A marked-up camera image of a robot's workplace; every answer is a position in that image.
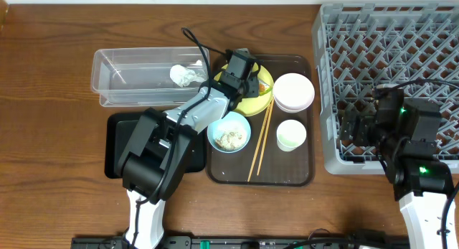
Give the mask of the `yellow plate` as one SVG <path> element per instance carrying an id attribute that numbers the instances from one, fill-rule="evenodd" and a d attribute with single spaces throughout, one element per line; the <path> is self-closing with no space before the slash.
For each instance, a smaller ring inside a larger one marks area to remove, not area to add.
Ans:
<path id="1" fill-rule="evenodd" d="M 268 84 L 268 91 L 265 91 L 263 95 L 257 98 L 243 98 L 233 110 L 233 112 L 239 113 L 243 116 L 254 116 L 264 111 L 271 103 L 273 99 L 272 87 L 274 80 L 268 70 L 262 66 L 261 70 L 257 74 L 257 78 Z"/>

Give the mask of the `wooden chopstick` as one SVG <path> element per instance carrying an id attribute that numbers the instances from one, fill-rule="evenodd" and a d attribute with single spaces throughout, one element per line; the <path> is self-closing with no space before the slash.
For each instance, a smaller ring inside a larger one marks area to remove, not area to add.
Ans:
<path id="1" fill-rule="evenodd" d="M 263 118 L 262 128 L 260 130 L 260 134 L 259 134 L 258 139 L 257 139 L 257 144 L 256 144 L 256 147 L 255 147 L 255 153 L 254 153 L 254 156 L 252 158 L 252 163 L 251 163 L 250 171 L 249 171 L 249 174 L 248 174 L 248 177 L 247 177 L 247 182 L 250 182 L 253 170 L 255 168 L 255 161 L 256 161 L 256 158 L 257 158 L 257 155 L 258 155 L 258 151 L 259 151 L 259 148 L 260 148 L 262 136 L 263 136 L 264 131 L 265 131 L 265 127 L 266 127 L 266 124 L 267 124 L 267 121 L 268 121 L 268 116 L 269 116 L 271 108 L 272 108 L 272 104 L 273 104 L 273 102 L 271 102 L 269 104 L 269 106 L 267 107 L 266 112 L 265 112 L 265 117 Z"/>
<path id="2" fill-rule="evenodd" d="M 259 163 L 258 163 L 258 168 L 257 168 L 257 175 L 260 174 L 262 161 L 263 161 L 264 154 L 265 154 L 265 147 L 266 147 L 266 143 L 267 143 L 267 139 L 268 139 L 268 132 L 269 132 L 269 128 L 270 128 L 271 117 L 272 117 L 272 114 L 273 114 L 274 102 L 275 102 L 275 100 L 273 98 L 271 100 L 271 103 L 270 103 L 268 116 L 267 116 L 267 120 L 266 120 L 266 123 L 265 123 L 265 132 L 264 132 L 264 135 L 263 135 L 262 149 L 261 149 L 261 152 L 260 152 L 260 158 L 259 158 Z"/>

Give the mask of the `pink bowl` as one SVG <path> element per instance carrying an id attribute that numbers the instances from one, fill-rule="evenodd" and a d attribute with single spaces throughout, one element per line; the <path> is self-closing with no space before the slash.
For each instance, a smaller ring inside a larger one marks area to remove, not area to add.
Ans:
<path id="1" fill-rule="evenodd" d="M 282 111 L 297 113 L 312 105 L 315 88 L 305 75 L 287 73 L 274 82 L 273 97 Z"/>

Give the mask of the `light blue bowl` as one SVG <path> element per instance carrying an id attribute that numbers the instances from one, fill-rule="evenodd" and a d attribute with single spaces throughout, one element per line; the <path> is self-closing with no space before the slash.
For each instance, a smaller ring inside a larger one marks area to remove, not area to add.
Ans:
<path id="1" fill-rule="evenodd" d="M 224 118 L 207 127 L 211 146 L 222 153 L 235 153 L 243 149 L 251 137 L 249 121 L 243 115 L 229 112 Z"/>

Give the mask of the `white tissue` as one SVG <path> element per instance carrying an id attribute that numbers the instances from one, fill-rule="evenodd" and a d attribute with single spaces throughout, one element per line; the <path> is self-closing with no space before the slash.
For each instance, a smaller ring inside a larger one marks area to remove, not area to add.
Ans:
<path id="1" fill-rule="evenodd" d="M 201 60 L 197 60 L 186 67 L 174 65 L 170 69 L 169 77 L 180 88 L 188 87 L 192 82 L 203 83 L 207 79 L 207 75 L 204 73 L 202 66 Z"/>

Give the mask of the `rice food waste pile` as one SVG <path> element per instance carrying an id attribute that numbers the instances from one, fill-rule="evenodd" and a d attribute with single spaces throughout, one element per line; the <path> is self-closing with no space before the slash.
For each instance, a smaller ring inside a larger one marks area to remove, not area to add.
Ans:
<path id="1" fill-rule="evenodd" d="M 243 131 L 225 131 L 215 140 L 218 149 L 236 151 L 241 149 L 247 141 L 247 134 Z"/>

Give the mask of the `white cup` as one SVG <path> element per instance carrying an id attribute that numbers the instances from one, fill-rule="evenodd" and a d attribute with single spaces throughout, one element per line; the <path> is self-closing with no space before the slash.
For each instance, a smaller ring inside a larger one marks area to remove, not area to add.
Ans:
<path id="1" fill-rule="evenodd" d="M 277 145 L 285 152 L 295 150 L 306 141 L 306 138 L 306 127 L 300 121 L 283 121 L 276 130 Z"/>

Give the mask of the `green yellow snack wrapper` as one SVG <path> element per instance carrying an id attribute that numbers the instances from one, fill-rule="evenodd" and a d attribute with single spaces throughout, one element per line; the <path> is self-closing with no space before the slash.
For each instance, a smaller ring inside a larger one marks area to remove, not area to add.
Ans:
<path id="1" fill-rule="evenodd" d="M 272 90 L 272 87 L 263 81 L 259 81 L 259 96 L 265 95 Z"/>

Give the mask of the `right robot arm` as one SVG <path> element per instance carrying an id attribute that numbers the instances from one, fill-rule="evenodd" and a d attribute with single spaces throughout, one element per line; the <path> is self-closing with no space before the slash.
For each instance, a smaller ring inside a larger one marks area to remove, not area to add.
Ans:
<path id="1" fill-rule="evenodd" d="M 440 107 L 407 98 L 399 87 L 374 91 L 373 113 L 346 111 L 339 138 L 373 146 L 408 231 L 411 248 L 457 248 L 454 199 L 458 185 L 449 166 L 435 158 Z"/>

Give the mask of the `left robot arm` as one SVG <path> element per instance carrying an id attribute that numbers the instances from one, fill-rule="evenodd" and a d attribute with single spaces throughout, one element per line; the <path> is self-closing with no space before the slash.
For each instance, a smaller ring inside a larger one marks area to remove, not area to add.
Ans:
<path id="1" fill-rule="evenodd" d="M 261 62 L 248 50 L 234 50 L 226 68 L 183 105 L 143 112 L 115 165 L 131 204 L 127 248 L 156 248 L 161 242 L 165 202 L 183 178 L 194 139 L 242 99 L 259 96 L 260 70 Z"/>

